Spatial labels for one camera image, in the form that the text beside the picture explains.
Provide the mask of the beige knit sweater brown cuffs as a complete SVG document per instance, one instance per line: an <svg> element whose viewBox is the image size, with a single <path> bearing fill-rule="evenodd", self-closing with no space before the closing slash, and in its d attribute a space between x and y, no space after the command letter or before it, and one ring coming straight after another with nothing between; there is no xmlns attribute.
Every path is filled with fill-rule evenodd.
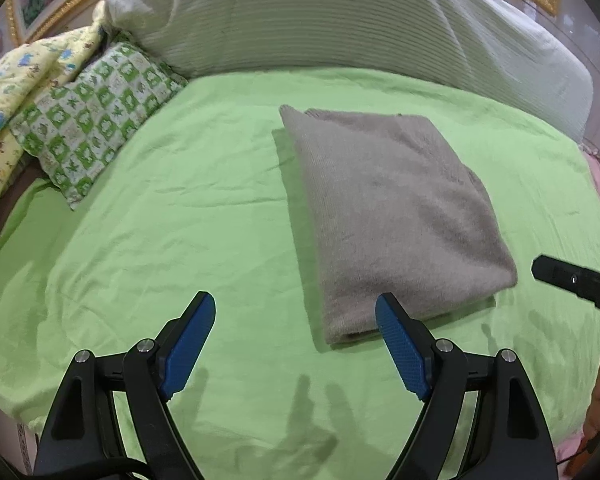
<svg viewBox="0 0 600 480"><path fill-rule="evenodd" d="M329 344L373 333L384 292L429 320L517 283L486 188L428 118L279 115L312 214Z"/></svg>

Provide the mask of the light green bed sheet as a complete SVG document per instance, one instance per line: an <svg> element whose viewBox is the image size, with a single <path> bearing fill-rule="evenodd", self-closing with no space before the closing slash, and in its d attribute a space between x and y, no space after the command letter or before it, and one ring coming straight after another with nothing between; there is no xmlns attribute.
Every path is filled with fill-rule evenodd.
<svg viewBox="0 0 600 480"><path fill-rule="evenodd" d="M427 117L490 195L516 287L430 328L518 353L555 440L580 423L600 311L532 278L600 271L600 198L568 136L501 103L373 70L193 80L76 209L45 180L0 236L0 408L40 431L73 356L125 352L211 292L216 320L170 410L210 479L382 479L420 405L380 339L322 334L311 218L279 109Z"/></svg>

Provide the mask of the green white patterned pillow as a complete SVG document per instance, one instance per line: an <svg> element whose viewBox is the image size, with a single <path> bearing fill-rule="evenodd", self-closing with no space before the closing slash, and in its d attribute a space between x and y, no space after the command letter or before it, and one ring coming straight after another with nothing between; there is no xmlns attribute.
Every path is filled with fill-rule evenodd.
<svg viewBox="0 0 600 480"><path fill-rule="evenodd" d="M126 141L185 86L168 64L120 35L74 81L26 105L9 128L74 209Z"/></svg>

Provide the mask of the large striped white pillow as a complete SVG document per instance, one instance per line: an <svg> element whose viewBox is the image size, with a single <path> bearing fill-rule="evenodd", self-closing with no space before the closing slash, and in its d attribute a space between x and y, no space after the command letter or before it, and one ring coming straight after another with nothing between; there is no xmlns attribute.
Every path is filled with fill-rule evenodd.
<svg viewBox="0 0 600 480"><path fill-rule="evenodd" d="M106 15L186 77L384 70L519 108L575 141L593 101L586 67L503 0L106 0Z"/></svg>

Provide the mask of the yellow floral quilt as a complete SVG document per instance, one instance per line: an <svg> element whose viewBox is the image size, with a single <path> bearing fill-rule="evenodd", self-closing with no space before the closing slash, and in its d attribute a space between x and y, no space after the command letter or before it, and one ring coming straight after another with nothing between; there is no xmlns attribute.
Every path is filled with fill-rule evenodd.
<svg viewBox="0 0 600 480"><path fill-rule="evenodd" d="M41 92L79 73L102 43L104 23L105 3L100 0L91 25L23 44L0 59L0 197L23 154L9 122Z"/></svg>

